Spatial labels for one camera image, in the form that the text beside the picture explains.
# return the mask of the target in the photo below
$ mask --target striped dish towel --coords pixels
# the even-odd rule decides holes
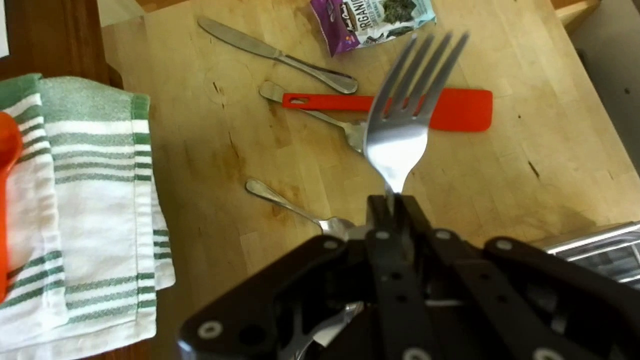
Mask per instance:
[[[0,303],[2,349],[26,344],[33,336],[65,324],[69,316],[55,159],[44,133],[38,75],[0,82],[0,109],[17,117],[24,142],[6,182],[12,290]]]
[[[83,358],[153,338],[156,290],[174,284],[174,268],[153,176],[148,98],[83,78],[38,88],[69,320],[5,356]]]

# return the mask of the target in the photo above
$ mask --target fork tines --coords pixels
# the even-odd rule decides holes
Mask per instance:
[[[435,35],[428,34],[425,39],[413,35],[400,51],[394,67],[389,72],[373,112],[385,112],[390,116],[410,109],[414,119],[426,119],[428,124],[444,83],[468,42],[468,32],[459,38],[444,57],[451,42],[452,34],[448,32],[428,55],[435,45]]]
[[[452,34],[446,34],[428,55],[435,35],[422,42],[410,38],[368,112],[365,154],[390,193],[403,192],[407,176],[426,149],[428,122],[468,34],[452,50],[451,42]]]

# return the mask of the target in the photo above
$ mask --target wooden table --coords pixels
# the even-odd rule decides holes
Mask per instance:
[[[451,86],[495,91],[484,133],[432,132],[407,183],[430,216],[474,244],[528,241],[640,218],[639,176],[548,0],[435,0],[438,23],[470,30]],[[171,354],[181,321],[317,228],[249,196],[266,180],[320,216],[359,224],[382,180],[304,114],[258,96],[264,79],[330,91],[283,63],[204,34],[195,13],[362,79],[374,94],[404,39],[330,57],[309,0],[192,0],[105,30],[124,86],[153,96],[153,137],[179,284],[161,294],[156,349]]]

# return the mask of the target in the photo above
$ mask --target utensil handle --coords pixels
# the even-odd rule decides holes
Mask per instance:
[[[304,114],[314,116],[317,119],[326,122],[326,124],[337,125],[337,128],[342,128],[342,129],[349,128],[349,124],[338,122],[337,117],[326,116],[325,112],[304,112]]]
[[[298,67],[301,72],[306,72],[306,74],[318,78],[320,82],[329,83],[330,88],[334,88],[342,94],[354,94],[359,89],[359,79],[349,74],[320,67],[320,65],[309,63],[301,57],[289,55],[289,54],[283,54],[279,59],[293,65],[293,67]]]
[[[334,96],[334,94],[296,94],[284,91],[283,105],[293,109],[318,112],[359,112],[366,114],[373,105],[373,96]]]
[[[283,207],[286,207],[286,209],[291,209],[291,211],[296,211],[298,216],[302,216],[302,218],[306,218],[306,220],[318,222],[318,218],[314,218],[314,216],[310,216],[309,211],[301,209],[298,205],[294,205],[293,201],[289,201],[289,199],[286,199],[284,196],[281,196],[279,192],[270,189],[270,187],[269,187],[264,182],[260,182],[260,180],[251,178],[251,180],[244,182],[244,187],[246,187],[251,193],[258,196],[258,198],[264,198],[264,199],[269,199],[269,201],[275,201],[275,204],[279,204],[279,205],[283,205]]]

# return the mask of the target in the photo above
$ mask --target metal utensil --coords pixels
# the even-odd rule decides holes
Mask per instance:
[[[301,308],[294,310],[294,324],[293,324],[293,339],[281,349],[279,360],[304,360],[306,347],[312,342],[320,345],[329,345],[360,312],[365,310],[362,301],[347,303],[342,312],[337,316],[326,317],[310,332],[304,333],[302,314]]]
[[[216,22],[212,17],[207,17],[207,15],[199,15],[196,17],[200,27],[207,30],[209,34],[212,34],[214,38],[230,44],[230,45],[236,45],[244,51],[252,51],[256,55],[262,55],[262,57],[272,57],[272,59],[279,59],[283,63],[289,63],[301,72],[306,72],[314,78],[318,78],[320,82],[329,83],[330,88],[342,91],[342,94],[354,94],[359,89],[359,79],[354,79],[353,75],[349,74],[341,74],[341,72],[334,72],[334,70],[329,70],[329,67],[320,67],[320,65],[314,65],[314,63],[309,63],[309,61],[302,61],[301,57],[294,57],[294,55],[289,55],[284,54],[283,50],[258,39],[258,38],[252,38],[236,27],[230,27],[223,22]]]
[[[260,91],[262,98],[283,104],[283,96],[284,96],[286,89],[283,86],[275,83],[275,82],[264,82],[258,91]],[[354,122],[354,124],[353,122],[341,122],[341,119],[330,117],[330,116],[326,116],[323,112],[304,112],[304,114],[314,116],[314,117],[318,117],[318,119],[323,119],[323,122],[326,122],[330,125],[341,128],[345,132],[345,137],[347,137],[349,146],[353,149],[356,149],[359,154],[362,154],[366,122]]]
[[[21,128],[12,116],[0,112],[0,301],[8,295],[6,178],[21,154]]]
[[[546,252],[640,290],[640,222],[572,236]]]
[[[432,55],[426,55],[435,42],[432,35],[428,35],[417,51],[417,38],[410,38],[394,67],[389,72],[368,114],[365,154],[385,178],[390,193],[403,193],[407,176],[426,149],[428,122],[441,91],[466,45],[468,34],[457,42],[438,67],[451,38],[451,34],[444,35]]]
[[[306,209],[294,205],[291,199],[286,199],[284,196],[281,196],[279,192],[270,189],[264,182],[260,180],[246,180],[244,182],[244,187],[258,196],[258,198],[264,198],[269,201],[275,201],[294,213],[298,213],[301,218],[306,218],[314,224],[318,224],[318,228],[323,229],[323,234],[330,234],[330,236],[337,236],[341,239],[349,239],[349,234],[351,229],[354,228],[354,224],[351,220],[345,220],[345,218],[317,218],[312,213],[309,213]]]

